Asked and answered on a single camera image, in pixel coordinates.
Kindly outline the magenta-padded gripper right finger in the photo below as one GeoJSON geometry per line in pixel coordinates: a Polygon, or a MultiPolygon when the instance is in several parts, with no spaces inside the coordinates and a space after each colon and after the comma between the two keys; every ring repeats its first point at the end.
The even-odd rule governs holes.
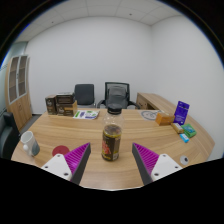
{"type": "Polygon", "coordinates": [[[158,155],[137,143],[132,144],[132,153],[144,185],[150,184],[182,169],[182,167],[167,154],[158,155]]]}

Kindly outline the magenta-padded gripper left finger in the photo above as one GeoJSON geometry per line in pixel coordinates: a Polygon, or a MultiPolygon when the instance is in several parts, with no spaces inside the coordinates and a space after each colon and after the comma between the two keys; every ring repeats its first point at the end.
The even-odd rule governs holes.
{"type": "Polygon", "coordinates": [[[91,153],[91,145],[86,143],[67,154],[56,154],[42,169],[79,185],[91,153]]]}

